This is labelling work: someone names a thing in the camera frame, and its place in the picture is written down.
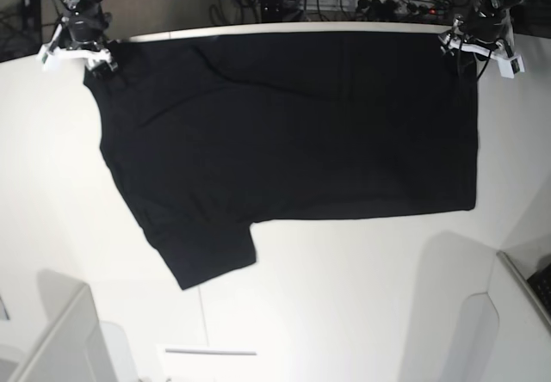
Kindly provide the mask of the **black T-shirt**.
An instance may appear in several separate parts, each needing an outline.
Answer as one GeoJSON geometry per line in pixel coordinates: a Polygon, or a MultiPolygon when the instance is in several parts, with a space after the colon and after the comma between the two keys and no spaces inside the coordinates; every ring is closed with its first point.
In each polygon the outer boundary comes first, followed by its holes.
{"type": "Polygon", "coordinates": [[[182,289],[255,263],[250,228],[469,211],[476,69],[434,34],[114,43],[84,85],[115,186],[182,289]]]}

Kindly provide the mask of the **black keyboard at right edge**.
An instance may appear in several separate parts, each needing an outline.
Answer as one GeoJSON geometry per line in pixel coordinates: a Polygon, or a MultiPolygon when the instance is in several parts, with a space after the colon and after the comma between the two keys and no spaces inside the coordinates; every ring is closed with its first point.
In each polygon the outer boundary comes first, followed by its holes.
{"type": "Polygon", "coordinates": [[[545,269],[532,274],[528,278],[528,283],[537,298],[540,300],[542,305],[545,307],[547,313],[551,312],[551,272],[550,267],[547,266],[545,269]]]}

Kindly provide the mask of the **white partition lower right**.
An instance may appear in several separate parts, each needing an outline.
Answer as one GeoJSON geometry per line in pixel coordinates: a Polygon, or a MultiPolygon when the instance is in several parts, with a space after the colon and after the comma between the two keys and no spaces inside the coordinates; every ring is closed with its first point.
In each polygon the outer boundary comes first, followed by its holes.
{"type": "Polygon", "coordinates": [[[550,316],[504,252],[487,290],[461,306],[442,379],[550,380],[550,316]]]}

